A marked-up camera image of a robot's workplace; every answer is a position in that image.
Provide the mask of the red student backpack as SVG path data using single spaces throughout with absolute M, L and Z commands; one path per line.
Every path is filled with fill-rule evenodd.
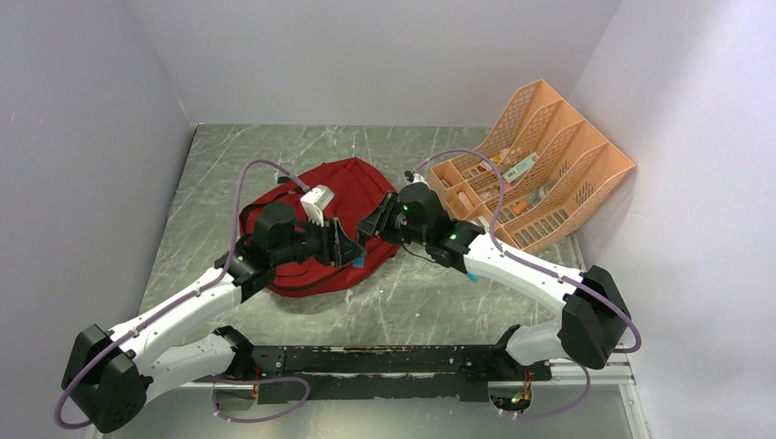
M 250 286 L 292 298 L 352 288 L 398 253 L 357 238 L 357 224 L 394 190 L 359 158 L 324 163 L 245 206 L 230 269 Z

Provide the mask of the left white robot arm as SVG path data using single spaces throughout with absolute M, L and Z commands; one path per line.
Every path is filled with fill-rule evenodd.
M 253 345 L 223 329 L 183 347 L 176 341 L 204 321 L 246 302 L 276 278 L 279 267 L 314 260 L 341 270 L 366 253 L 367 236 L 325 219 L 304 202 L 307 217 L 273 202 L 254 225 L 195 282 L 151 310 L 110 329 L 84 328 L 62 379 L 55 422 L 64 429 L 92 426 L 103 434 L 131 421 L 155 397 L 184 383 L 224 374 L 241 380 L 253 368 Z

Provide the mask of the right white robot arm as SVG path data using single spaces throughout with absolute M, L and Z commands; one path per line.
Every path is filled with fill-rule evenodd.
M 607 270 L 591 266 L 582 272 L 519 251 L 476 223 L 450 218 L 437 193 L 424 183 L 387 193 L 358 222 L 357 231 L 360 240 L 418 243 L 435 263 L 491 279 L 553 312 L 550 321 L 506 332 L 503 348 L 493 356 L 494 368 L 506 379 L 549 359 L 603 369 L 631 321 Z

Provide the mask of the pink eraser in organizer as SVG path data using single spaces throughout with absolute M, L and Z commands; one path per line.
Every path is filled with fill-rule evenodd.
M 466 192 L 459 191 L 457 193 L 457 199 L 460 201 L 461 205 L 463 206 L 463 209 L 466 212 L 470 212 L 473 210 L 474 205 Z

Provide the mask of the white green box in organizer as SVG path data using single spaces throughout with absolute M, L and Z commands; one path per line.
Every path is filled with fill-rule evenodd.
M 527 173 L 538 160 L 539 155 L 536 152 L 530 153 L 527 157 L 519 161 L 516 165 L 512 166 L 509 170 L 502 174 L 502 178 L 506 183 L 515 182 L 518 178 Z

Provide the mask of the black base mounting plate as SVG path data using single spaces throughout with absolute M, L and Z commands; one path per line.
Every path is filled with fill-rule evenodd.
M 547 361 L 522 366 L 493 345 L 255 346 L 221 379 L 258 379 L 258 401 L 456 398 L 486 402 L 496 382 L 549 381 Z

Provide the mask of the orange capped small item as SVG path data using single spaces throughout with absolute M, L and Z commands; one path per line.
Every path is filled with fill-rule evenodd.
M 527 209 L 527 207 L 528 207 L 527 202 L 524 200 L 520 200 L 511 207 L 511 212 L 514 215 L 520 215 Z

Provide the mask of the orange plastic file organizer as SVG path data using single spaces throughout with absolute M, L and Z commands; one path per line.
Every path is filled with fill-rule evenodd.
M 515 182 L 502 174 L 536 152 L 533 167 Z M 518 89 L 474 154 L 432 166 L 427 181 L 448 213 L 486 227 L 532 254 L 577 231 L 636 165 L 546 81 Z M 464 191 L 474 208 L 463 209 Z M 520 200 L 527 209 L 514 215 Z

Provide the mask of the aluminium rail frame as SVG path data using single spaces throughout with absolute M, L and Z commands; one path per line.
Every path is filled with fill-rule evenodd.
M 219 411 L 254 403 L 454 398 L 525 420 L 544 409 L 541 391 L 586 382 L 616 388 L 628 431 L 649 436 L 625 358 L 584 375 L 565 360 L 521 366 L 504 349 L 485 345 L 281 347 L 209 337 L 148 364 L 135 354 L 119 354 L 93 371 L 75 398 L 96 429 L 110 433 L 154 399 L 181 388 L 210 391 Z

